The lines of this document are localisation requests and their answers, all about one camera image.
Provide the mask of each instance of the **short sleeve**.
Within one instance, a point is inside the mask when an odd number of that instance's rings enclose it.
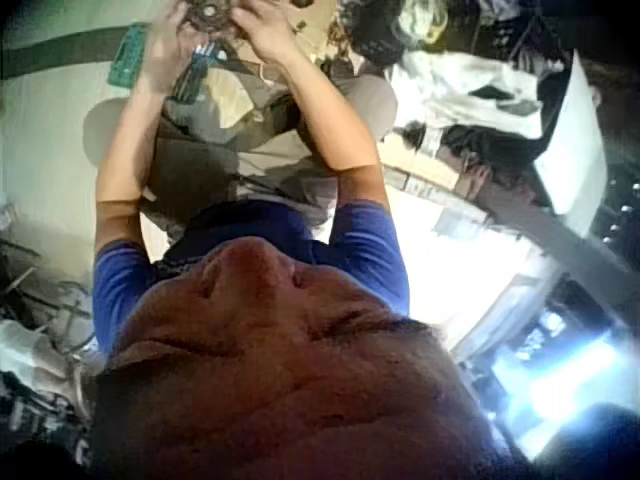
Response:
[[[153,283],[146,252],[130,242],[109,245],[93,268],[93,324],[100,349],[109,353],[127,317]]]
[[[401,315],[409,313],[409,280],[393,219],[381,205],[358,201],[336,210],[330,245],[344,269]]]

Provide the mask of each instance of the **hand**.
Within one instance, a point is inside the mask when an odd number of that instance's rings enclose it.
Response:
[[[268,0],[234,0],[231,19],[244,31],[256,55],[279,67],[300,54],[282,9]]]
[[[185,2],[172,1],[149,30],[140,80],[154,93],[169,95],[187,65],[193,50],[208,42],[207,35],[183,23]]]

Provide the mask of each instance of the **blue t-shirt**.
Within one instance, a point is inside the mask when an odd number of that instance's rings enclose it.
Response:
[[[330,265],[354,278],[396,313],[409,311],[409,282],[391,215],[359,201],[336,210],[329,244],[313,240],[301,215],[281,203],[244,200],[214,205],[198,214],[164,258],[151,264],[137,244],[118,241],[96,257],[93,321],[96,338],[110,352],[142,295],[155,283],[186,271],[222,242],[261,237],[290,257]]]

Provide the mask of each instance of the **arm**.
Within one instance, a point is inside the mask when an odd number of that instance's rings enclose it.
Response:
[[[338,205],[371,200],[389,209],[376,143],[356,111],[298,48],[280,8],[241,0],[232,18],[264,61],[274,64],[309,126],[318,152],[338,175]]]
[[[206,35],[183,25],[186,4],[172,4],[154,23],[145,46],[140,77],[122,112],[98,169],[96,254],[107,244],[127,240],[144,247],[140,199],[147,184],[164,99]]]

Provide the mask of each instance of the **floor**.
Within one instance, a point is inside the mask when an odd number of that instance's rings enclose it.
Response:
[[[162,3],[24,2],[22,15],[5,32],[3,48],[150,20]],[[316,1],[313,10],[307,11],[308,25],[301,40],[307,53],[320,51],[321,45],[315,50],[314,45],[322,38],[323,25],[328,24],[334,4],[335,0]],[[248,58],[250,53],[241,55]],[[107,85],[108,70],[109,63],[69,66],[18,77],[2,85],[1,191],[18,213],[11,237],[42,254],[41,270],[48,275],[85,285],[91,285],[96,166],[88,154],[91,145],[83,136],[84,123],[100,102],[128,94],[125,89]],[[219,119],[220,127],[232,125],[251,108],[232,74],[213,71],[207,82],[218,107],[226,112]],[[448,188],[455,183],[455,174],[447,167],[427,163],[428,159],[404,149],[397,138],[382,145],[380,152],[390,165],[413,169]],[[440,205],[392,188],[389,195],[409,270],[412,316],[455,330],[456,337],[464,334],[517,272],[529,244],[492,232],[466,242],[438,236],[433,227],[442,212]],[[158,258],[166,248],[166,237],[148,222],[144,231],[152,257]]]

